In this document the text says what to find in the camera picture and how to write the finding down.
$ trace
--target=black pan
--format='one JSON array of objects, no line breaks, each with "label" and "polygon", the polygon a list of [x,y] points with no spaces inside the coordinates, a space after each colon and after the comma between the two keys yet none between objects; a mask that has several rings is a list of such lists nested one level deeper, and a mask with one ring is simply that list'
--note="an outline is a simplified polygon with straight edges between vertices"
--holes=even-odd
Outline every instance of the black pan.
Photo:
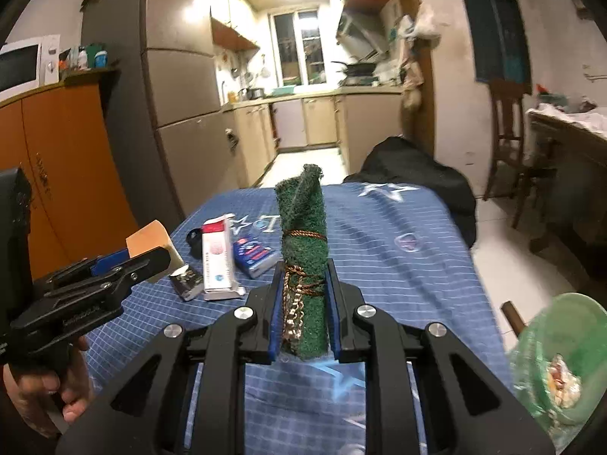
[{"label": "black pan", "polygon": [[332,63],[339,63],[340,65],[345,65],[344,73],[347,77],[362,77],[373,75],[375,67],[377,66],[375,63],[353,63],[352,65],[336,61],[333,61]]}]

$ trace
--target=range hood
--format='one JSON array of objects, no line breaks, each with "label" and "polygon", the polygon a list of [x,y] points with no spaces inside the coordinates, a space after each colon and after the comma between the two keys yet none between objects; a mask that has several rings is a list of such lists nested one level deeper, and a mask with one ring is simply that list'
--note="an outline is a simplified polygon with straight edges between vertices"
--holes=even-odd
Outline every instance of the range hood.
[{"label": "range hood", "polygon": [[388,53],[388,42],[379,16],[342,13],[337,40],[357,60],[377,63]]}]

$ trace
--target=microwave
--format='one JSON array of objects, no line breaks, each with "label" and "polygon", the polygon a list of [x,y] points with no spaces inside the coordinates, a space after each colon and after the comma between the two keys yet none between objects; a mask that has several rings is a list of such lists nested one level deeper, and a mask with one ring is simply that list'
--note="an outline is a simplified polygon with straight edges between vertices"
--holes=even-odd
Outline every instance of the microwave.
[{"label": "microwave", "polygon": [[25,39],[0,49],[0,100],[59,81],[59,37]]}]

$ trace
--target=chair back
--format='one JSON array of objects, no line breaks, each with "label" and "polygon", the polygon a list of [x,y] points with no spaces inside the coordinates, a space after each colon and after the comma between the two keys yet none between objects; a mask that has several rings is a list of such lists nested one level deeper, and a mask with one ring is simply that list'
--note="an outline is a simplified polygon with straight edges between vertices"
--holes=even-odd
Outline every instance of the chair back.
[{"label": "chair back", "polygon": [[[493,78],[489,82],[494,153],[498,153],[502,145],[514,148],[512,142],[518,142],[516,158],[520,163],[523,162],[524,155],[523,96],[526,90],[527,85],[509,82],[501,78]],[[517,132],[515,131],[514,121],[515,105],[518,105]]]}]

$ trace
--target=black bag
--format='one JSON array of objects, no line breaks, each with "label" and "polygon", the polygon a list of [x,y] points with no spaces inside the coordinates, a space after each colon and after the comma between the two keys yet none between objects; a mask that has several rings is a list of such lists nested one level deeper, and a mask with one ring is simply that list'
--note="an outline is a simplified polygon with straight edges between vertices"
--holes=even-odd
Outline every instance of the black bag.
[{"label": "black bag", "polygon": [[476,199],[468,180],[402,137],[388,137],[373,147],[360,172],[344,179],[354,181],[425,186],[445,202],[468,248],[476,241]]}]

